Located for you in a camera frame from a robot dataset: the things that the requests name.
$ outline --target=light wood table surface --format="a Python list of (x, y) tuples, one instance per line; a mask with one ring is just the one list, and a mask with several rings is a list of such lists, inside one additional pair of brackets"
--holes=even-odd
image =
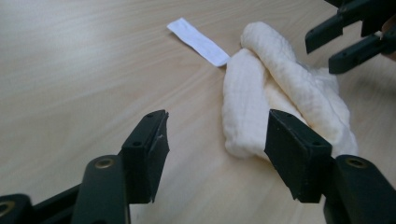
[[(78, 184), (117, 154), (149, 112), (169, 112), (170, 153), (156, 202), (133, 223), (325, 223), (295, 202), (269, 162), (224, 147), (216, 68), (166, 29), (184, 17), (230, 55), (264, 21), (313, 66), (359, 40), (359, 24), (306, 55), (304, 36), (335, 14), (322, 0), (0, 1), (0, 195), (33, 204)], [(396, 63), (378, 56), (339, 77), (361, 156), (396, 186)]]

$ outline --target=white paper strip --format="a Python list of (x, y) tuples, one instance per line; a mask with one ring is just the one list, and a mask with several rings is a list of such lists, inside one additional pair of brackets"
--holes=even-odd
[(230, 59), (224, 50), (183, 18), (172, 21), (167, 25), (167, 28), (216, 67), (223, 66)]

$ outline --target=terry cloth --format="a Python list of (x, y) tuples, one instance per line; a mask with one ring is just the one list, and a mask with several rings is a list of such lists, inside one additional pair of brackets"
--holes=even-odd
[(349, 110), (328, 68), (297, 62), (289, 42), (263, 22), (249, 24), (227, 63), (222, 107), (226, 149), (236, 157), (264, 153), (271, 108), (291, 113), (332, 144), (332, 155), (356, 155)]

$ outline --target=folded towel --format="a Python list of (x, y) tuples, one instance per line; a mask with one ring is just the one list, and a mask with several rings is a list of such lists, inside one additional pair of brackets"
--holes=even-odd
[(332, 144), (332, 154), (356, 155), (349, 110), (327, 68), (297, 62), (289, 42), (263, 22), (249, 24), (242, 49), (227, 63), (222, 108), (226, 149), (246, 158), (263, 152), (271, 108), (296, 116)]

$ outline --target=rolled white cloth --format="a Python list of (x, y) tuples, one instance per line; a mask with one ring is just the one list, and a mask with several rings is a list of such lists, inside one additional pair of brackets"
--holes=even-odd
[(332, 144), (332, 154), (356, 155), (349, 110), (327, 68), (297, 62), (289, 42), (263, 22), (249, 24), (242, 49), (227, 63), (222, 108), (225, 146), (246, 158), (263, 152), (270, 108), (291, 113)]

